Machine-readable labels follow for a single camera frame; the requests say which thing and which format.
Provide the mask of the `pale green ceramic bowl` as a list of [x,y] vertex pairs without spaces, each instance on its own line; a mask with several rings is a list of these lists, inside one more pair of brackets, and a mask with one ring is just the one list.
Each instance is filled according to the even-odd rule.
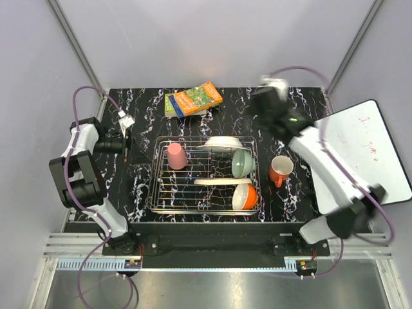
[[255,161],[251,153],[244,149],[235,151],[232,157],[232,175],[235,178],[248,176],[255,168]]

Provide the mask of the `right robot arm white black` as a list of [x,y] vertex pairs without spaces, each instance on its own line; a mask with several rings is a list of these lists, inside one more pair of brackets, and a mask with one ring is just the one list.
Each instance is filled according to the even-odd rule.
[[299,229],[299,235],[292,239],[296,253],[307,255],[324,239],[348,239],[359,224],[383,211],[386,190],[363,180],[328,144],[325,121],[314,122],[304,111],[290,107],[286,80],[262,77],[250,99],[251,113],[257,116],[259,125],[310,165],[337,204],[336,209]]

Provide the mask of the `orange ceramic mug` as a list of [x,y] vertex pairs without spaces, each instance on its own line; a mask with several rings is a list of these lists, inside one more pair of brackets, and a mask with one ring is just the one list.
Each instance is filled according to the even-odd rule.
[[280,188],[293,170],[293,161],[287,156],[279,155],[273,158],[271,161],[269,177],[274,185],[277,188]]

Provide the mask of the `orange bowl white inside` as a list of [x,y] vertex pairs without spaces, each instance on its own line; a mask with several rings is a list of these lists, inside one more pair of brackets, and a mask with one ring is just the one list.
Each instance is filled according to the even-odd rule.
[[239,184],[232,197],[232,209],[235,211],[247,211],[252,209],[258,201],[255,188],[251,184]]

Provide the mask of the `pink cream floral plate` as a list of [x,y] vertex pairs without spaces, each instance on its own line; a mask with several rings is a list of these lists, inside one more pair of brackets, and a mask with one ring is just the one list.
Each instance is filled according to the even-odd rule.
[[250,178],[199,178],[194,181],[195,185],[217,186],[217,185],[240,185],[251,184]]

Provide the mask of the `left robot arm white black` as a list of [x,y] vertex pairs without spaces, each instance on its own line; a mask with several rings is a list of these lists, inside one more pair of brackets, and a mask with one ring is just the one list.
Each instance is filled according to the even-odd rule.
[[68,147],[49,162],[62,204],[91,218],[107,246],[126,255],[138,250],[139,239],[130,222],[108,200],[106,184],[93,154],[119,154],[127,164],[148,164],[148,157],[131,135],[132,125],[133,121],[127,119],[120,125],[119,135],[107,136],[95,117],[73,122]]

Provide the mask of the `white paper plate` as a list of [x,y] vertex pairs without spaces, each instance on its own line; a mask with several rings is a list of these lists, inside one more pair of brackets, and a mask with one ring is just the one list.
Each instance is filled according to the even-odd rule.
[[233,136],[212,136],[204,144],[196,147],[202,151],[216,153],[234,153],[235,151],[247,150],[238,138]]

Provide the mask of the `pink plastic cup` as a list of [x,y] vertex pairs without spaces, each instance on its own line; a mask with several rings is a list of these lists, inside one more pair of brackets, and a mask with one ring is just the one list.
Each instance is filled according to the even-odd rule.
[[167,161],[174,170],[183,169],[187,165],[186,153],[181,144],[177,142],[169,144],[167,147]]

